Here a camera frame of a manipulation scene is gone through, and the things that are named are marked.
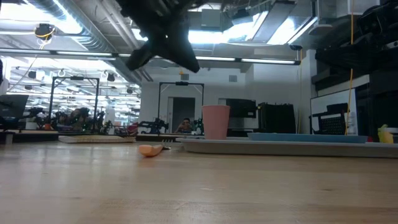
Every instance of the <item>blue tray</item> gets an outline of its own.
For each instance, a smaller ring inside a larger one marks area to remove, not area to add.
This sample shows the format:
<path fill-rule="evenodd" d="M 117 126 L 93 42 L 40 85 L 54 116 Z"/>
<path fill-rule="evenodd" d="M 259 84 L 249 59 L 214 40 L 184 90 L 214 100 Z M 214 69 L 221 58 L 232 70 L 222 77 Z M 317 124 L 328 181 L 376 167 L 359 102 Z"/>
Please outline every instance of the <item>blue tray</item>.
<path fill-rule="evenodd" d="M 248 136 L 252 141 L 366 143 L 368 140 L 367 136 L 339 136 L 322 134 L 248 133 Z"/>

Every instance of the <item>pink cup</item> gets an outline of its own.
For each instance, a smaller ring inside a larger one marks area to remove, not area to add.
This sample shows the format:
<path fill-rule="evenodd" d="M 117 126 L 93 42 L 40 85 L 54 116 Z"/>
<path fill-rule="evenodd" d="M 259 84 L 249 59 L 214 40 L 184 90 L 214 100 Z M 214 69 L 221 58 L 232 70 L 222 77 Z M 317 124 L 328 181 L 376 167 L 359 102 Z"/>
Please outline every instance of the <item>pink cup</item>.
<path fill-rule="evenodd" d="M 225 140 L 229 122 L 229 106 L 202 106 L 206 139 Z"/>

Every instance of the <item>doorway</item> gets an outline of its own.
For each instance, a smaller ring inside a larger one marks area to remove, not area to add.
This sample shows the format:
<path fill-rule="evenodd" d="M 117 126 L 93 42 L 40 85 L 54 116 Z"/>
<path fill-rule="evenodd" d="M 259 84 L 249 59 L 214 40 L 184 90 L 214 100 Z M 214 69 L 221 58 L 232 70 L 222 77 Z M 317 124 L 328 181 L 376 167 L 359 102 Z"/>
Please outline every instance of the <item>doorway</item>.
<path fill-rule="evenodd" d="M 172 110 L 172 128 L 170 130 L 173 133 L 177 130 L 178 126 L 182 123 L 184 118 L 190 118 L 191 122 L 195 117 L 195 99 L 185 97 L 173 97 L 173 110 Z"/>

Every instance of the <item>white tray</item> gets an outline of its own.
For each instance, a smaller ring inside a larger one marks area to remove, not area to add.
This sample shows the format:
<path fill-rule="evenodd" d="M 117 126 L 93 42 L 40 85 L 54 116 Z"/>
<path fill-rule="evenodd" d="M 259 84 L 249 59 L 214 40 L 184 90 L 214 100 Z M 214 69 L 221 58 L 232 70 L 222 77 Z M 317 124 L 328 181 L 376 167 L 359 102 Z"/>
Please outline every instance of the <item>white tray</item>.
<path fill-rule="evenodd" d="M 398 144 L 250 141 L 248 138 L 206 140 L 178 138 L 188 152 L 278 156 L 398 158 Z"/>

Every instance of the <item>wooden table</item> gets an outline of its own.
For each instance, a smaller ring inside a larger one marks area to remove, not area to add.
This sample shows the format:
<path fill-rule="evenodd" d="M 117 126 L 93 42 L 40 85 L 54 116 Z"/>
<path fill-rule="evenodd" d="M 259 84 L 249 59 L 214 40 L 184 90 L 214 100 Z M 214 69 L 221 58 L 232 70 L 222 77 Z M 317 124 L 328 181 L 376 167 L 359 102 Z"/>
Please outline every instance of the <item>wooden table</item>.
<path fill-rule="evenodd" d="M 209 155 L 178 144 L 0 148 L 0 223 L 398 223 L 398 161 Z"/>

